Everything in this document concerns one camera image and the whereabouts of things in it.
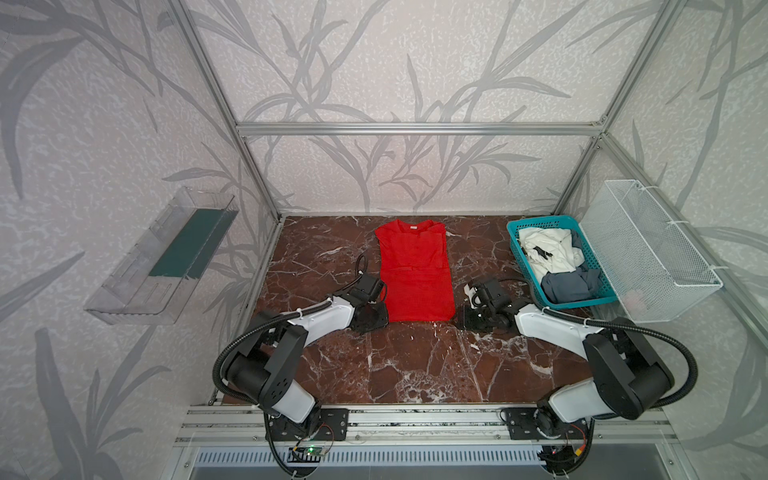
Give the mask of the green circuit board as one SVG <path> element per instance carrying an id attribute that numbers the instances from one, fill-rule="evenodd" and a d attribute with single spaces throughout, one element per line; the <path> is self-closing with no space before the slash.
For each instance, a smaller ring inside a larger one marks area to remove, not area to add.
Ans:
<path id="1" fill-rule="evenodd" d="M 289 458 L 294 463 L 319 463 L 330 451 L 330 445 L 294 446 L 288 450 Z"/>

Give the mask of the white t shirt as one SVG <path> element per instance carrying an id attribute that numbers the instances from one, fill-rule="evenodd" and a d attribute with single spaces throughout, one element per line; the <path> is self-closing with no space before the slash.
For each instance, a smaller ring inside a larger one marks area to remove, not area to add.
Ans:
<path id="1" fill-rule="evenodd" d="M 581 239 L 570 229 L 527 227 L 518 238 L 538 281 L 550 273 L 572 273 L 585 262 Z"/>

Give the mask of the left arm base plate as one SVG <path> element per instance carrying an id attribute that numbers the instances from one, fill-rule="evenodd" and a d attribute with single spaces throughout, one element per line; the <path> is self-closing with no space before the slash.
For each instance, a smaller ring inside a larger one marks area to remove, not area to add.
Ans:
<path id="1" fill-rule="evenodd" d="M 350 410 L 347 408 L 315 407 L 303 422 L 296 423 L 285 416 L 268 415 L 265 424 L 274 441 L 343 441 L 349 427 L 349 416 Z"/>

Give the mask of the aluminium frame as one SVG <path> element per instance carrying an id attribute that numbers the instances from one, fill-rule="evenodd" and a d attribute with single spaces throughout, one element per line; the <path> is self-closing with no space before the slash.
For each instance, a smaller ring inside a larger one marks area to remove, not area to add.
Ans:
<path id="1" fill-rule="evenodd" d="M 594 181 L 598 155 L 623 180 L 650 190 L 723 286 L 676 319 L 701 353 L 700 391 L 673 412 L 685 447 L 767 453 L 767 5 L 763 1 L 647 1 L 610 18 L 651 27 L 602 119 L 531 123 L 517 115 L 476 122 L 475 100 L 502 83 L 498 69 L 450 100 L 418 105 L 415 119 L 350 123 L 290 117 L 224 117 L 235 141 L 249 137 L 449 137 L 589 135 L 560 195 L 574 205 Z"/>

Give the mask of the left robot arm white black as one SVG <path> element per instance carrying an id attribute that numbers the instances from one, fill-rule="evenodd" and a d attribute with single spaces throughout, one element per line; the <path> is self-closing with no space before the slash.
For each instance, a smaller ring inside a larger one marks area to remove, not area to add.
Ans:
<path id="1" fill-rule="evenodd" d="M 382 280 L 360 271 L 352 283 L 307 308 L 256 314 L 249 330 L 216 358 L 215 388 L 268 415 L 314 428 L 319 403 L 295 380 L 305 348 L 337 331 L 369 333 L 387 326 L 387 293 Z"/>

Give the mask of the grey t shirt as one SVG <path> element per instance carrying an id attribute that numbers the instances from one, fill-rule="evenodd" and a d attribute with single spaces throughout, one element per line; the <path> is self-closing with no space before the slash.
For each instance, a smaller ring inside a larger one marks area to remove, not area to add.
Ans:
<path id="1" fill-rule="evenodd" d="M 584 254 L 582 239 L 581 248 Z M 601 279 L 600 269 L 589 267 L 585 257 L 584 264 L 574 272 L 547 274 L 540 284 L 550 302 L 562 304 L 595 298 L 601 286 Z"/>

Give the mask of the teal plastic laundry basket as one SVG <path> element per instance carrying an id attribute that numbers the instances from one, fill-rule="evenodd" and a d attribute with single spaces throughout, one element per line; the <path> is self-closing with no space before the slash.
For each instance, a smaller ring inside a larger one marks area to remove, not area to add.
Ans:
<path id="1" fill-rule="evenodd" d="M 528 218 L 510 221 L 507 230 L 513 256 L 541 305 L 569 310 L 617 300 L 576 219 Z"/>

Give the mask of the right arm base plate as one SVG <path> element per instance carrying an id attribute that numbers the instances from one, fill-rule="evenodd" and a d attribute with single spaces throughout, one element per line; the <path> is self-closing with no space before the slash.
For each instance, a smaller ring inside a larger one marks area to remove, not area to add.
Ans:
<path id="1" fill-rule="evenodd" d="M 590 431 L 586 420 L 567 423 L 546 408 L 507 407 L 501 410 L 500 418 L 512 440 L 578 440 L 585 439 Z"/>

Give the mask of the clear acrylic wall shelf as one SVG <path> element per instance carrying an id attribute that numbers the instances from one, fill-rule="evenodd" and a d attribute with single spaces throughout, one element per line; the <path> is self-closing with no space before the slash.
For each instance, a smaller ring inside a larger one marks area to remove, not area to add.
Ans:
<path id="1" fill-rule="evenodd" d="M 225 192 L 179 188 L 84 310 L 108 325 L 172 325 L 239 208 Z"/>

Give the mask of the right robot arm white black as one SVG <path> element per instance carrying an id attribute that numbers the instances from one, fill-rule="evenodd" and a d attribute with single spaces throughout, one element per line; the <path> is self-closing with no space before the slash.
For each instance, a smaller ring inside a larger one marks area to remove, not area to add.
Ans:
<path id="1" fill-rule="evenodd" d="M 626 318 L 581 318 L 527 298 L 513 298 L 496 278 L 464 286 L 467 303 L 459 325 L 465 329 L 514 327 L 527 338 L 542 340 L 585 360 L 590 377 L 556 388 L 536 407 L 539 424 L 571 424 L 582 419 L 621 417 L 634 420 L 675 399 L 675 379 L 648 341 L 657 332 Z"/>

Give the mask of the red t shirt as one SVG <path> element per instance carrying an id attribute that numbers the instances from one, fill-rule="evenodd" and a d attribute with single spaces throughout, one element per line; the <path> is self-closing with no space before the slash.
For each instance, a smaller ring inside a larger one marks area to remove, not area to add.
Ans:
<path id="1" fill-rule="evenodd" d="M 385 305 L 394 322 L 447 322 L 455 315 L 444 224 L 400 219 L 375 230 Z"/>

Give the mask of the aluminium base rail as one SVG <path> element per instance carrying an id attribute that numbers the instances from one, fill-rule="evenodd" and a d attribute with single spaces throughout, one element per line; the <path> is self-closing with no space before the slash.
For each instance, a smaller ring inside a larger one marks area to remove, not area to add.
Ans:
<path id="1" fill-rule="evenodd" d="M 550 440 L 534 427 L 507 420 L 504 404 L 348 404 L 345 435 L 339 446 L 373 445 L 511 445 Z M 271 425 L 255 406 L 199 406 L 187 410 L 172 441 L 174 446 L 264 446 Z M 667 415 L 649 410 L 638 420 L 598 421 L 596 444 L 677 444 Z"/>

